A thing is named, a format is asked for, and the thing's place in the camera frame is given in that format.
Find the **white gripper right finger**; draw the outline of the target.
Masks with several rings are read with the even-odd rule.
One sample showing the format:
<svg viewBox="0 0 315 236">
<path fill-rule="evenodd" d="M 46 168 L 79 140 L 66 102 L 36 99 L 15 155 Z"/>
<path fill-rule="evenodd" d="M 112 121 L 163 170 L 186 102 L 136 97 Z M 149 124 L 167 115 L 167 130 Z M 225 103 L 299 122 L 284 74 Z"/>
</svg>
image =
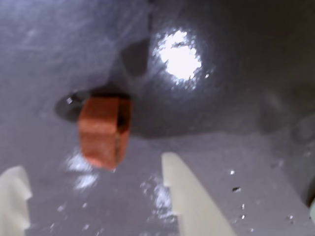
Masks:
<svg viewBox="0 0 315 236">
<path fill-rule="evenodd" d="M 236 233 L 188 165 L 174 152 L 161 156 L 163 185 L 181 236 L 235 236 Z"/>
</svg>

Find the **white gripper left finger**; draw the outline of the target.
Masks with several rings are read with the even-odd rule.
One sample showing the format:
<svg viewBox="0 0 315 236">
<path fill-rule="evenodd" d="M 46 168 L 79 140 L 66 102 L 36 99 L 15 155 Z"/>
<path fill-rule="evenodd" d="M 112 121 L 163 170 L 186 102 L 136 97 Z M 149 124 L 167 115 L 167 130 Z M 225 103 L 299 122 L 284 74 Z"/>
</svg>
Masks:
<svg viewBox="0 0 315 236">
<path fill-rule="evenodd" d="M 31 184 L 22 166 L 7 169 L 0 175 L 0 234 L 24 236 L 31 226 L 28 200 Z"/>
</svg>

